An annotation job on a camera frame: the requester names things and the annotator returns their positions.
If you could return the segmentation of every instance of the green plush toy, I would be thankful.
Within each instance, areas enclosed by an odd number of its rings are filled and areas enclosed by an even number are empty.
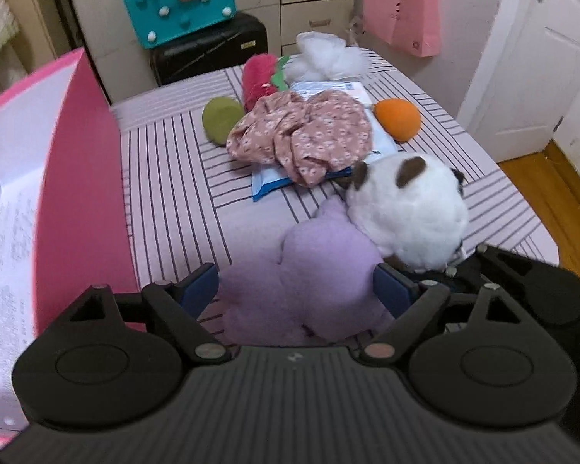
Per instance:
[[[202,112],[206,137],[220,147],[226,146],[227,135],[243,115],[245,111],[239,102],[229,97],[212,98]]]

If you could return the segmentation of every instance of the baseboard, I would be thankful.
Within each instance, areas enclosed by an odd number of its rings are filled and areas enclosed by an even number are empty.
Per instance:
[[[580,175],[576,172],[576,169],[571,165],[571,162],[569,162],[562,150],[554,141],[551,141],[546,146],[544,155],[554,164],[554,168],[560,177],[563,178],[563,181],[565,181],[573,195],[580,202]]]

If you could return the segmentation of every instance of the orange plush toy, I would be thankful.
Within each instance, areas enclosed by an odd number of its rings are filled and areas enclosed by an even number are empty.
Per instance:
[[[384,130],[398,142],[414,138],[421,129],[421,114],[405,99],[383,99],[374,106],[374,115]]]

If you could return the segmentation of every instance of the teal bag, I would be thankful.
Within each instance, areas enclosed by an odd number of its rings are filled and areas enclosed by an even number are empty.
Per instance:
[[[231,19],[234,0],[123,0],[138,42],[152,49]]]

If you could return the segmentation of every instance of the table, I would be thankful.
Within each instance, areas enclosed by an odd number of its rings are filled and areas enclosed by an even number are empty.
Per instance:
[[[374,101],[400,97],[421,111],[419,134],[401,145],[435,155],[466,176],[468,254],[488,242],[530,258],[558,263],[558,249],[514,184],[475,140],[414,82],[375,52],[362,50],[368,73],[359,77]],[[233,161],[205,136],[204,105],[217,96],[241,101],[242,67],[190,78],[113,106],[121,128],[128,234],[139,284],[176,281],[202,263],[223,269],[278,246],[293,224],[319,204],[343,195],[327,182],[289,186],[251,200],[251,165]],[[223,341],[223,308],[214,300],[201,316]]]

